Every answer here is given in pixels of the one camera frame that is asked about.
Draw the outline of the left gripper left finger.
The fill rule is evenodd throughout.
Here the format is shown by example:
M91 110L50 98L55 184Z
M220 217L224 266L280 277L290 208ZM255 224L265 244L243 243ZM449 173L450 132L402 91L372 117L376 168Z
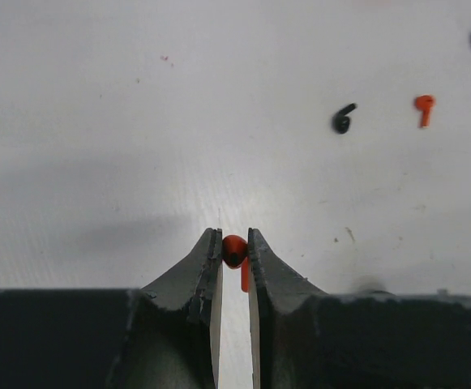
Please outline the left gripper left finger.
M222 232L141 289L0 289L0 388L215 388Z

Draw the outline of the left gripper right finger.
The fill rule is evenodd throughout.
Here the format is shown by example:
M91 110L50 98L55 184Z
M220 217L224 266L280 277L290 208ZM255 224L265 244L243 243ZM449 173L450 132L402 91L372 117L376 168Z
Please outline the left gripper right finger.
M471 296L330 294L248 232L256 388L471 388Z

